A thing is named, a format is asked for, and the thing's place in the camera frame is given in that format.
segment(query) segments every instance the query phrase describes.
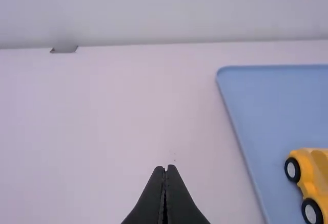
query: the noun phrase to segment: white wall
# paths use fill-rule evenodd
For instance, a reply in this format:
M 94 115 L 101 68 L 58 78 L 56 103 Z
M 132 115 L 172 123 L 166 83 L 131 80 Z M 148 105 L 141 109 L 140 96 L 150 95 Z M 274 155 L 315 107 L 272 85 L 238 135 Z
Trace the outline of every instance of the white wall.
M 328 0 L 0 0 L 0 48 L 323 38 Z

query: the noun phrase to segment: wheel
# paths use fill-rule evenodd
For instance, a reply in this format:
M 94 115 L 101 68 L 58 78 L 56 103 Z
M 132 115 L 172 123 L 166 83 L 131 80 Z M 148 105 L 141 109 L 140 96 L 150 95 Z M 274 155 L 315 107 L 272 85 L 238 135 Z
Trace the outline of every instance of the wheel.
M 311 198 L 303 201 L 302 215 L 307 224 L 323 224 L 322 212 L 317 203 Z
M 285 162 L 285 174 L 287 178 L 297 183 L 301 178 L 301 168 L 295 158 L 288 158 Z

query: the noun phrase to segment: white surface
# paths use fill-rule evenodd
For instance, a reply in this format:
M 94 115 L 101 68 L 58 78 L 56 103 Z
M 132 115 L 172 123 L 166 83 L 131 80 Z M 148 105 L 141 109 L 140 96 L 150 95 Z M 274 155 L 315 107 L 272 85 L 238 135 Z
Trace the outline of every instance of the white surface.
M 328 0 L 0 0 L 0 48 L 328 37 Z
M 216 71 L 328 63 L 327 49 L 328 41 L 0 51 L 0 223 L 120 223 L 155 166 L 167 164 L 211 223 L 263 223 Z

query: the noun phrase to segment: gray clip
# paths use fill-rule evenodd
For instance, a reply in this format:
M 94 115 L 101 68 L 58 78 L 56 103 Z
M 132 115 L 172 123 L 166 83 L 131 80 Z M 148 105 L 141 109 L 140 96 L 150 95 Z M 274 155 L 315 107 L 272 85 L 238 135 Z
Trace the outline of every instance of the gray clip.
M 51 49 L 50 53 L 75 53 L 78 46 L 62 45 Z

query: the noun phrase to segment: yellow toy car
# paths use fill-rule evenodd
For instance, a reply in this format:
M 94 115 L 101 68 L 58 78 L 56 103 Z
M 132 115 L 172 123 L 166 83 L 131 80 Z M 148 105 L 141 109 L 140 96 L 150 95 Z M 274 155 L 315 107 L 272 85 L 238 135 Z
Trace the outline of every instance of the yellow toy car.
M 328 149 L 291 151 L 284 169 L 287 178 L 302 191 L 305 222 L 328 224 Z

